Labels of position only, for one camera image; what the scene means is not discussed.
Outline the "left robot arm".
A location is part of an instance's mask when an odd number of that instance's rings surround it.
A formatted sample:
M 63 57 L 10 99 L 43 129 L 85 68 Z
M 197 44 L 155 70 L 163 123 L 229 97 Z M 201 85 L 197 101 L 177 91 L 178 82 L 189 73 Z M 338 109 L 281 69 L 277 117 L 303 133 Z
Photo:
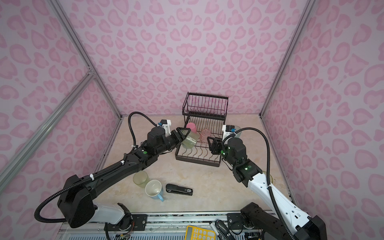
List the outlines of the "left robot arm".
M 188 128 L 176 128 L 166 136 L 162 127 L 154 127 L 148 133 L 147 140 L 125 154 L 121 161 L 82 178 L 77 175 L 69 177 L 58 200 L 66 222 L 71 228 L 88 222 L 104 222 L 115 230 L 131 228 L 132 215 L 126 206 L 118 204 L 109 208 L 97 204 L 94 199 L 124 178 L 148 168 L 158 160 L 159 155 L 177 148 L 190 132 Z

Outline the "opaque pink plastic cup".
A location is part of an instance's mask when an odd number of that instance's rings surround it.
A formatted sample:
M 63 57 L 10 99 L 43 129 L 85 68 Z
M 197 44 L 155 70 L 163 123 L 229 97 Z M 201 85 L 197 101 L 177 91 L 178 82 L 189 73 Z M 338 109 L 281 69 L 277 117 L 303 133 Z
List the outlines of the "opaque pink plastic cup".
M 197 133 L 197 126 L 195 123 L 189 122 L 186 125 L 186 128 L 189 128 L 191 130 L 191 133 Z

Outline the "clear pink plastic cup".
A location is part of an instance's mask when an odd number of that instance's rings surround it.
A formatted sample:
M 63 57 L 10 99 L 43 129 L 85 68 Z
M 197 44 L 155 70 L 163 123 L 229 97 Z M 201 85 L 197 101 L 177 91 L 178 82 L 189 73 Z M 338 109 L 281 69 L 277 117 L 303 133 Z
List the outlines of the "clear pink plastic cup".
M 208 129 L 204 129 L 200 133 L 200 142 L 202 144 L 207 144 L 208 143 L 208 137 L 211 136 L 211 131 Z

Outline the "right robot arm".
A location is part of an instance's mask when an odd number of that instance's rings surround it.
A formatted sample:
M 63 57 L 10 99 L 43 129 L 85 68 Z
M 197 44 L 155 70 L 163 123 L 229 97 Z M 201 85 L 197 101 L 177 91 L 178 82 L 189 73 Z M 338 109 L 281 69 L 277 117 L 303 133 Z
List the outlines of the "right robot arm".
M 297 207 L 272 183 L 262 169 L 252 162 L 240 138 L 231 138 L 225 144 L 219 138 L 207 138 L 210 151 L 219 155 L 229 165 L 237 182 L 256 193 L 274 212 L 268 214 L 257 204 L 250 203 L 241 209 L 247 224 L 262 229 L 277 240 L 325 240 L 325 222 L 319 217 L 310 217 Z

